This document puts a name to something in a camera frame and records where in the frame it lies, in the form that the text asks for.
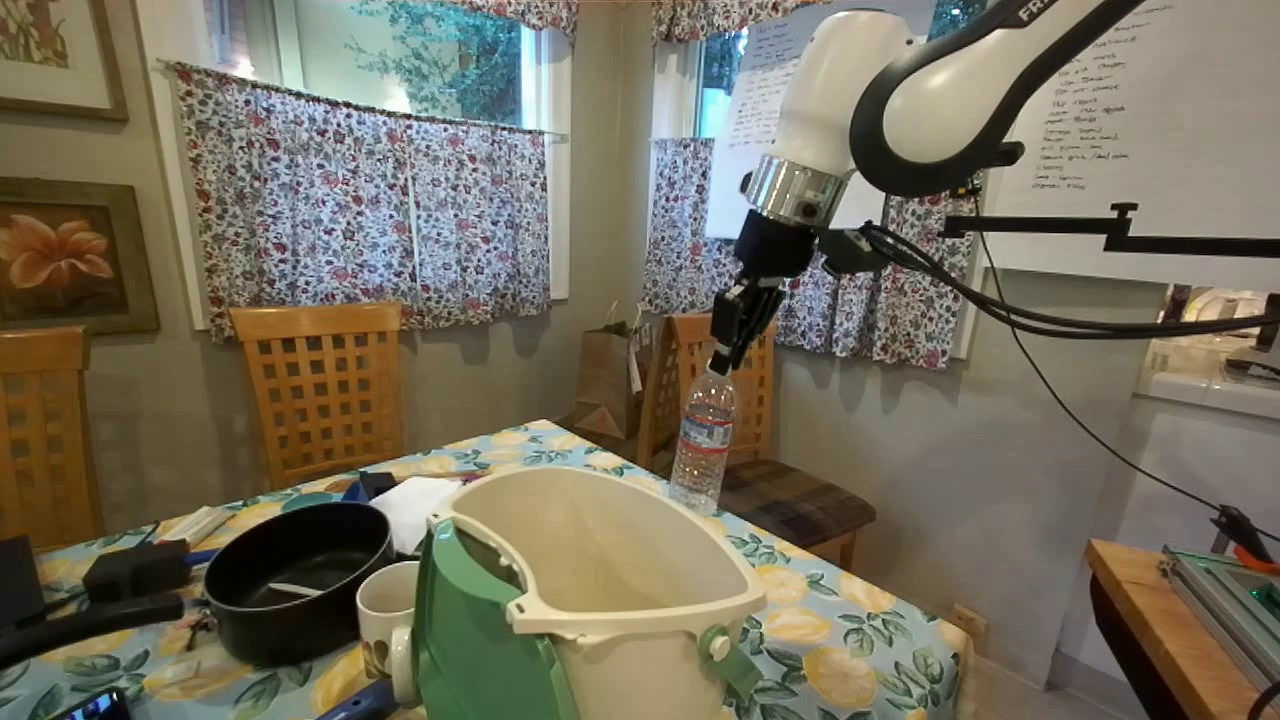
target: dining table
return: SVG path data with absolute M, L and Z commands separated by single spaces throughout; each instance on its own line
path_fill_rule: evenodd
M 410 453 L 375 470 L 480 479 L 515 468 L 590 468 L 622 482 L 666 493 L 640 463 L 571 437 L 554 421 L 511 422 L 490 437 Z M 320 477 L 266 497 L 230 498 L 230 524 L 192 550 L 218 550 L 239 531 L 305 506 L 339 498 L 355 470 Z M 98 557 L 148 545 L 172 521 L 98 537 L 37 557 L 49 595 L 84 605 L 79 580 Z M 740 627 L 740 648 L 762 668 L 758 704 L 740 720 L 954 720 L 973 717 L 973 638 L 925 609 L 837 566 L 806 547 L 754 528 L 731 512 L 700 514 L 747 561 L 768 605 Z M 49 720 L 75 700 L 122 689 L 138 720 L 203 717 L 324 717 L 367 684 L 362 645 L 289 668 L 247 668 L 224 653 L 202 610 L 202 575 L 186 589 L 189 610 L 167 623 L 126 627 L 23 662 L 0 668 L 0 717 Z

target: white cup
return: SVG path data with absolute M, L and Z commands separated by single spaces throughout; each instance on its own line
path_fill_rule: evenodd
M 379 674 L 390 668 L 394 630 L 411 627 L 417 566 L 419 561 L 401 561 L 363 575 L 363 585 L 355 589 L 355 619 L 362 645 L 367 653 L 367 674 Z

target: frying pan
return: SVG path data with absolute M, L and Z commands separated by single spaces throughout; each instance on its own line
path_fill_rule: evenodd
M 394 528 L 367 504 L 272 514 L 213 557 L 203 595 L 224 648 L 257 668 L 301 662 L 362 636 L 355 589 L 394 561 Z

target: plastic bottle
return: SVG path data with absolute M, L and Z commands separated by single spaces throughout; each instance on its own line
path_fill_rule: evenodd
M 681 438 L 674 463 L 674 498 L 692 512 L 715 512 L 735 422 L 735 388 L 729 362 L 715 356 L 692 383 L 681 412 Z

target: framed picture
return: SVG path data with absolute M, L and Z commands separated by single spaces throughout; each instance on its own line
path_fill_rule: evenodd
M 0 326 L 159 330 L 129 183 L 0 177 Z
M 105 0 L 0 0 L 0 110 L 129 120 Z

